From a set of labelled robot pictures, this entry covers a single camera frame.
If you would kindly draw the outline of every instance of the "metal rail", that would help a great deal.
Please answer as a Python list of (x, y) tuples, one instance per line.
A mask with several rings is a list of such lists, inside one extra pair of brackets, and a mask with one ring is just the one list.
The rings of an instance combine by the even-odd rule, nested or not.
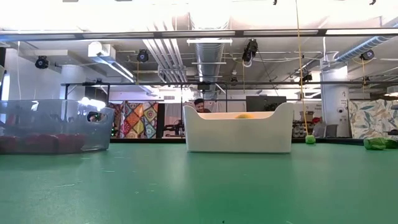
[[(398, 85), (398, 81), (367, 81), (367, 84), (387, 84), (387, 85)], [(62, 83), (61, 86), (166, 86), (166, 85), (197, 85), (197, 84), (219, 84), (219, 85), (300, 85), (300, 82), (139, 82), (137, 83)], [(303, 85), (362, 85), (362, 81), (326, 81), (326, 82), (306, 82)]]
[[(398, 36), (395, 28), (367, 28), (369, 32), (343, 32), (352, 29), (302, 29), (302, 37), (373, 37), (373, 36)], [(258, 29), (258, 30), (179, 30), (179, 31), (153, 31), (153, 32), (71, 32), (71, 33), (43, 33), (34, 31), (0, 31), (0, 41), (64, 41), (64, 40), (129, 40), (129, 39), (178, 39), (178, 38), (256, 38), (256, 37), (296, 37), (296, 29)]]

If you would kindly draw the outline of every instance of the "computer monitor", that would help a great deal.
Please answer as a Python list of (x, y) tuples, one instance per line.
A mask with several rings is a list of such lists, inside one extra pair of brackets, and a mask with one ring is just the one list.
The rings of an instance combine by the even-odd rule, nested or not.
[(275, 111), (275, 109), (286, 102), (286, 96), (247, 96), (246, 111)]

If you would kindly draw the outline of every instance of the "yellow ball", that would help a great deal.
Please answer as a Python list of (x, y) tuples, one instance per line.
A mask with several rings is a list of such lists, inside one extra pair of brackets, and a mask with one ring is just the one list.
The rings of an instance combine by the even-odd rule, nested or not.
[(235, 118), (254, 118), (253, 114), (239, 114)]

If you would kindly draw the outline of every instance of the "green cloth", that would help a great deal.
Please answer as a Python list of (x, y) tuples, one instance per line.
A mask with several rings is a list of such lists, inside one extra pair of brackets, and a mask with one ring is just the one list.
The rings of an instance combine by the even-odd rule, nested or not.
[(367, 150), (397, 149), (398, 142), (389, 138), (369, 138), (363, 140)]

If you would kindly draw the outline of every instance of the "green table surface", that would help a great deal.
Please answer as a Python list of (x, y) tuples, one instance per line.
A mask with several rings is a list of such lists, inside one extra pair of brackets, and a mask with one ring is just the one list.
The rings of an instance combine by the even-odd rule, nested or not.
[(111, 144), (0, 156), (0, 223), (397, 223), (398, 151), (293, 144), (291, 154)]

